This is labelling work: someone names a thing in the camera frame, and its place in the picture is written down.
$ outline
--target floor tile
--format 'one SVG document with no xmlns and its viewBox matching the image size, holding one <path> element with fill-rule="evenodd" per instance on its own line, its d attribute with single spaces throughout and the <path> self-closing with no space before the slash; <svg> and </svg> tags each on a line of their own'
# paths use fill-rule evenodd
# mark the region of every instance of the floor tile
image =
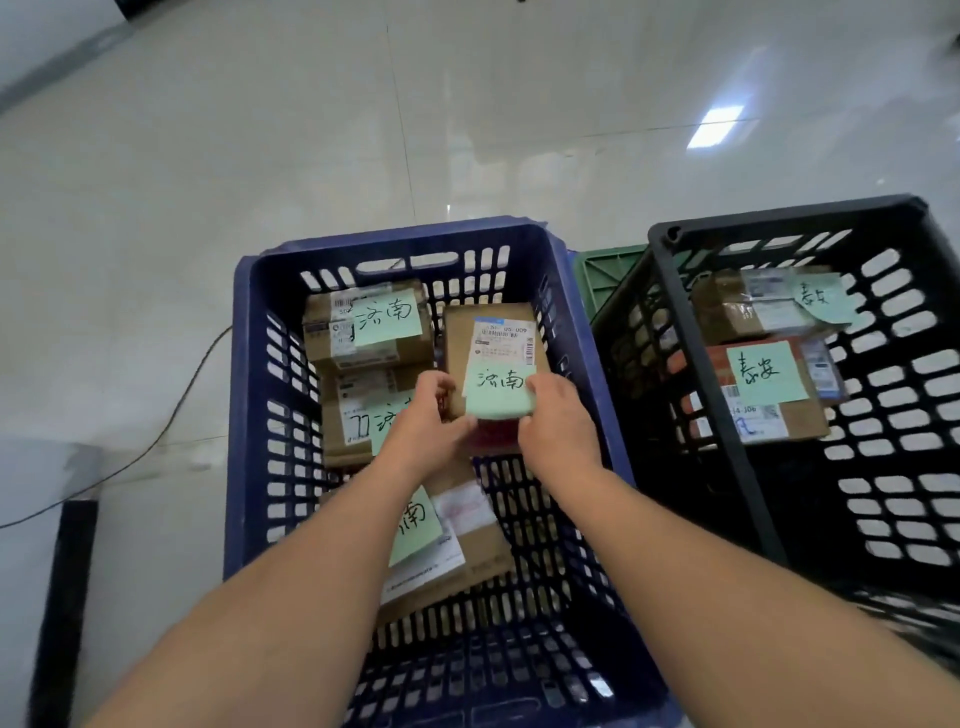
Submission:
<svg viewBox="0 0 960 728">
<path fill-rule="evenodd" d="M 908 192 L 960 240 L 960 94 L 924 104 L 411 155 L 418 222 L 513 214 L 575 250 L 635 245 L 658 222 Z"/>
<path fill-rule="evenodd" d="M 414 224 L 402 158 L 265 171 L 255 178 L 145 186 L 120 196 L 105 442 L 146 445 L 200 358 L 232 320 L 243 255 L 288 240 Z M 227 434 L 229 339 L 197 381 L 166 442 Z"/>
<path fill-rule="evenodd" d="M 377 3 L 175 5 L 0 116 L 5 172 L 70 187 L 403 156 Z"/>
<path fill-rule="evenodd" d="M 407 149 L 882 107 L 960 87 L 947 0 L 390 0 Z"/>
<path fill-rule="evenodd" d="M 4 434 L 91 442 L 102 424 L 113 274 L 103 201 L 0 180 Z"/>
</svg>

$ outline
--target black cable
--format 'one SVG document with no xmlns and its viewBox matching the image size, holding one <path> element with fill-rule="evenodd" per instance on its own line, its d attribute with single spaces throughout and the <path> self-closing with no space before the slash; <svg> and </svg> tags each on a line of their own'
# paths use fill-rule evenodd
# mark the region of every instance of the black cable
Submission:
<svg viewBox="0 0 960 728">
<path fill-rule="evenodd" d="M 80 496 L 80 495 L 86 493 L 88 490 L 91 490 L 91 489 L 93 489 L 93 488 L 96 488 L 96 487 L 97 487 L 98 485 L 100 485 L 101 483 L 106 483 L 106 482 L 107 482 L 108 480 L 110 480 L 112 477 L 115 477 L 115 476 L 119 475 L 120 473 L 122 473 L 122 472 L 123 472 L 124 470 L 126 470 L 127 468 L 131 468 L 132 466 L 134 466 L 134 465 L 136 465 L 138 462 L 140 462 L 144 457 L 146 457 L 147 453 L 150 452 L 150 450 L 152 450 L 153 448 L 155 448 L 155 447 L 156 447 L 156 444 L 157 444 L 158 442 L 160 442 L 160 440 L 163 438 L 163 436 L 164 436 L 165 434 L 167 434 L 167 432 L 168 432 L 169 429 L 170 429 L 170 425 L 172 425 L 172 424 L 174 423 L 174 420 L 177 418 L 177 414 L 180 412 L 180 408 L 183 407 L 183 403 L 186 401 L 186 396 L 187 396 L 188 394 L 190 394 L 190 390 L 193 389 L 194 382 L 197 381 L 197 377 L 200 375 L 200 370 L 204 367 L 204 364 L 206 363 L 206 360 L 207 360 L 207 359 L 210 357 L 210 355 L 213 353 L 213 348 L 216 347 L 217 344 L 220 343 L 220 340 L 221 340 L 222 338 L 224 338 L 224 336 L 226 336 L 232 328 L 233 328 L 233 326 L 228 326 L 228 327 L 225 328 L 223 331 L 221 331 L 221 332 L 220 332 L 220 335 L 217 336 L 217 338 L 215 338 L 215 339 L 213 340 L 213 343 L 210 344 L 209 347 L 207 347 L 206 353 L 204 354 L 204 358 L 200 360 L 200 364 L 197 365 L 197 369 L 194 371 L 193 376 L 190 377 L 190 383 L 186 385 L 186 389 L 184 389 L 184 390 L 183 390 L 183 394 L 180 395 L 180 399 L 177 401 L 177 406 L 174 407 L 174 413 L 173 413 L 172 415 L 170 415 L 170 419 L 167 420 L 167 424 L 163 426 L 163 429 L 160 431 L 160 434 L 158 434 L 158 435 L 156 436 L 156 439 L 147 447 L 147 449 L 145 449 L 143 452 L 141 452 L 139 455 L 137 455 L 133 460 L 131 460 L 129 463 L 127 463 L 127 465 L 125 465 L 123 468 L 121 468 L 120 470 L 116 471 L 115 473 L 111 473 L 110 475 L 107 475 L 107 477 L 102 477 L 102 478 L 100 478 L 100 480 L 98 480 L 97 482 L 91 483 L 90 485 L 86 486 L 85 488 L 81 488 L 81 489 L 80 489 L 79 491 L 77 491 L 76 493 L 71 493 L 71 494 L 70 494 L 69 496 L 67 496 L 67 497 L 63 497 L 63 498 L 61 498 L 60 500 L 58 500 L 56 503 L 51 503 L 51 504 L 48 505 L 46 508 L 41 508 L 40 510 L 38 510 L 38 511 L 32 513 L 32 514 L 30 514 L 29 516 L 24 516 L 22 519 L 19 519 L 18 521 L 10 521 L 9 523 L 0 523 L 0 529 L 10 528 L 11 526 L 20 525 L 21 523 L 26 522 L 26 521 L 29 521 L 30 519 L 35 519 L 37 516 L 40 516 L 40 515 L 46 513 L 47 511 L 56 508 L 56 507 L 59 506 L 59 505 L 63 505 L 63 504 L 64 504 L 66 501 L 68 501 L 69 499 L 74 498 L 74 497 L 77 497 L 77 496 Z"/>
</svg>

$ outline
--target right hand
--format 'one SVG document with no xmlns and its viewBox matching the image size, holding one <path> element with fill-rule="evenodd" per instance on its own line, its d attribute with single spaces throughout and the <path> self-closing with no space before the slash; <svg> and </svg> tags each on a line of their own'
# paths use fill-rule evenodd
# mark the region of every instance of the right hand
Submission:
<svg viewBox="0 0 960 728">
<path fill-rule="evenodd" d="M 580 402 L 577 388 L 560 375 L 527 377 L 537 396 L 533 415 L 520 420 L 523 459 L 548 489 L 564 476 L 602 468 L 596 425 Z"/>
</svg>

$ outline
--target white wall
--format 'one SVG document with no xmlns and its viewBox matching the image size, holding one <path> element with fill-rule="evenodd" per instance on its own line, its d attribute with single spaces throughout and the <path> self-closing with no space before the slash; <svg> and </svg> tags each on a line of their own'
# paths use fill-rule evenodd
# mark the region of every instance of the white wall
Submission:
<svg viewBox="0 0 960 728">
<path fill-rule="evenodd" d="M 113 0 L 0 0 L 0 90 L 123 22 Z"/>
</svg>

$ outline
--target black plastic crate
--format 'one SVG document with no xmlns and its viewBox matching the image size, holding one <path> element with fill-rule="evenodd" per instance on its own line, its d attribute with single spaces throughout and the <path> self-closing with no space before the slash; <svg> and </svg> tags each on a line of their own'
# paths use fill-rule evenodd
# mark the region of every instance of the black plastic crate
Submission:
<svg viewBox="0 0 960 728">
<path fill-rule="evenodd" d="M 593 321 L 640 489 L 888 619 L 957 640 L 960 265 L 926 203 L 685 220 L 649 240 Z M 851 398 L 828 408 L 822 440 L 744 447 L 689 289 L 721 269 L 811 263 L 843 274 L 858 303 L 857 320 L 828 339 Z M 688 366 L 670 375 L 678 348 Z M 687 415 L 681 399 L 694 390 L 704 410 Z M 713 437 L 684 439 L 704 416 Z"/>
</svg>

